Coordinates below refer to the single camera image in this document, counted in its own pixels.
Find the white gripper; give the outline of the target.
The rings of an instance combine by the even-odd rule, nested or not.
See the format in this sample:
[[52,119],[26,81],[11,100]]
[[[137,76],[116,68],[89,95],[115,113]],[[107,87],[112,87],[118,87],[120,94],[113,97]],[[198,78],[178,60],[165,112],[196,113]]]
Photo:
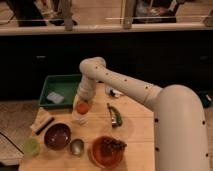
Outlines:
[[91,102],[96,94],[96,81],[83,77],[77,89],[78,99]]

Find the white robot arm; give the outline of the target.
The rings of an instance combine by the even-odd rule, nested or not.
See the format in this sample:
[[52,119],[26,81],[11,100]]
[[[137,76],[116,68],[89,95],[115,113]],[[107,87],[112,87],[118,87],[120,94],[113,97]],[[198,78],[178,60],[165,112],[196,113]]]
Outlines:
[[161,88],[116,73],[101,57],[82,60],[79,69],[80,99],[92,100],[101,81],[153,112],[155,171],[210,171],[204,109],[192,89],[177,84]]

